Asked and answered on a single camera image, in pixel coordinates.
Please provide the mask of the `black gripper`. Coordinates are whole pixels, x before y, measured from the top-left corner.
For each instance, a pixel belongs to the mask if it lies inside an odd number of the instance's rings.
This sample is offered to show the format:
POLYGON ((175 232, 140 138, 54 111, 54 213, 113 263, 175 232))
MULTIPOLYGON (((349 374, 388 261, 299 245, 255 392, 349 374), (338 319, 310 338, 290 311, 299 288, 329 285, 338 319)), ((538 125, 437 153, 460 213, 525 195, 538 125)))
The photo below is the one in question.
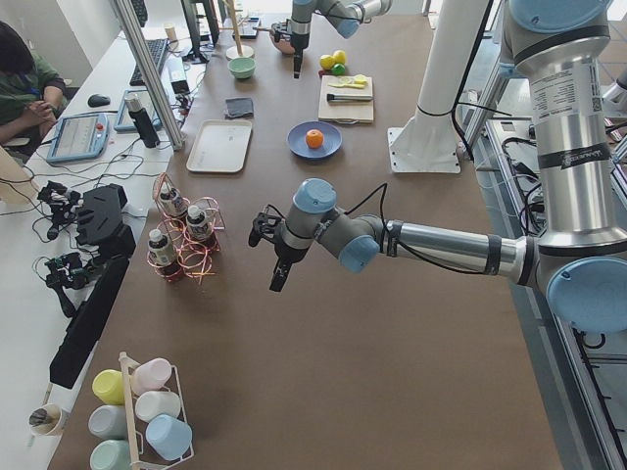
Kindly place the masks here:
POLYGON ((303 53, 310 45, 310 34, 308 32, 293 32, 291 45, 295 50, 293 57, 293 77, 299 78, 303 63, 303 53))
POLYGON ((307 254, 309 239, 295 235, 286 224, 279 224, 274 230, 272 241, 278 260, 272 272, 269 289, 272 292, 281 292, 292 263, 300 262, 307 254))

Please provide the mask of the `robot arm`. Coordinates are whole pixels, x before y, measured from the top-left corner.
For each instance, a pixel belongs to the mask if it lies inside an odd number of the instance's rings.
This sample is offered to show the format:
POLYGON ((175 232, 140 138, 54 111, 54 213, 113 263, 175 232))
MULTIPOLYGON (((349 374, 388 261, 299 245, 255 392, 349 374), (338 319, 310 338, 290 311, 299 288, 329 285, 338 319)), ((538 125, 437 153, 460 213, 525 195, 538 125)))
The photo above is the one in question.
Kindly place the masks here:
MULTIPOLYGON (((456 106, 478 50, 493 1, 444 1, 414 116, 391 128, 396 172, 459 172, 445 156, 443 119, 456 106)), ((280 292, 292 264, 318 242, 351 272, 381 254, 415 257, 475 275, 500 275, 538 289, 550 310, 579 331, 626 330, 626 230, 615 221, 611 154, 605 136, 597 58, 610 39, 609 1, 505 1, 498 71, 528 79, 545 229, 538 237, 507 239, 386 219, 355 218, 336 206, 330 183, 306 179, 286 217, 264 212, 253 221, 249 245, 263 238, 277 262, 269 289, 280 292)), ((294 77, 310 44, 313 14, 343 37, 389 12, 392 1, 292 1, 294 77)))
POLYGON ((344 38, 351 37, 361 24, 387 14, 390 0, 359 0, 344 4, 332 0, 293 0, 289 26, 290 44, 294 48, 293 76, 299 78, 304 51, 309 47, 314 14, 320 14, 344 38))

